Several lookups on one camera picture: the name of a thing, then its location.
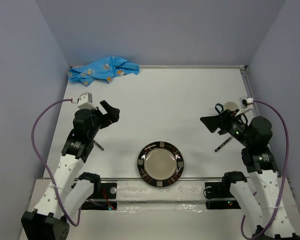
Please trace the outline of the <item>blue space-print cloth napkin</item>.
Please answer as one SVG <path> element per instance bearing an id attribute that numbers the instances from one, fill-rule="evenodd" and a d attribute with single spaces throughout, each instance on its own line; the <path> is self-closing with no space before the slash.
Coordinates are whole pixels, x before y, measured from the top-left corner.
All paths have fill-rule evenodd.
<path id="1" fill-rule="evenodd" d="M 71 67 L 67 71 L 68 81 L 88 87 L 95 80 L 111 83 L 113 78 L 129 74 L 138 75 L 140 65 L 118 56 L 108 56 L 90 64 Z"/>

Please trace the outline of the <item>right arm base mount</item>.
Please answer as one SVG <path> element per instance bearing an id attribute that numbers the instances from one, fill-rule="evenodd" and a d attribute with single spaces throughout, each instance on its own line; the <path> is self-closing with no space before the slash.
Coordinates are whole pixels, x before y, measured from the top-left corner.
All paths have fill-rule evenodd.
<path id="1" fill-rule="evenodd" d="M 204 184 L 203 195 L 207 210 L 238 210 L 240 205 L 221 182 L 208 181 Z"/>

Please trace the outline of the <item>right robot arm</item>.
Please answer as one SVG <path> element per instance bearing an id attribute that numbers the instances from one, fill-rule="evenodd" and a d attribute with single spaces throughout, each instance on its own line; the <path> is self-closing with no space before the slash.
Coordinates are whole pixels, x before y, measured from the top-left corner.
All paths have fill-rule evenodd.
<path id="1" fill-rule="evenodd" d="M 230 134 L 243 145 L 241 159 L 252 181 L 256 195 L 242 172 L 226 172 L 220 183 L 225 196 L 233 196 L 243 210 L 245 220 L 254 230 L 252 240 L 300 240 L 287 215 L 282 195 L 284 184 L 278 183 L 278 168 L 268 144 L 273 136 L 272 124 L 262 116 L 249 124 L 240 120 L 236 111 L 224 110 L 200 121 L 211 132 Z"/>

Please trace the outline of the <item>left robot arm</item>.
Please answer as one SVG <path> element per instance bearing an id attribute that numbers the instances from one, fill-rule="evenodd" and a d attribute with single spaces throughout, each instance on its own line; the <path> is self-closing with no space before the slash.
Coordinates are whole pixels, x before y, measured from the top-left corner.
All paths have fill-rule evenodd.
<path id="1" fill-rule="evenodd" d="M 100 102 L 102 113 L 90 100 L 80 97 L 74 114 L 73 128 L 62 148 L 56 171 L 46 162 L 50 183 L 33 210 L 25 211 L 21 223 L 29 240 L 65 240 L 70 227 L 78 227 L 82 205 L 101 191 L 101 177 L 83 172 L 78 175 L 94 147 L 99 130 L 109 127 L 120 119 L 120 110 L 105 100 Z"/>

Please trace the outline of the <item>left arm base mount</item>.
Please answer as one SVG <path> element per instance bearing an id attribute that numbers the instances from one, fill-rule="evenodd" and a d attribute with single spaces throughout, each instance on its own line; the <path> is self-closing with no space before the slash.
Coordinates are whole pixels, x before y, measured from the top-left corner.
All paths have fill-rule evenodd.
<path id="1" fill-rule="evenodd" d="M 117 189 L 116 182 L 101 182 L 99 192 L 93 194 L 83 203 L 83 211 L 115 211 L 117 209 Z"/>

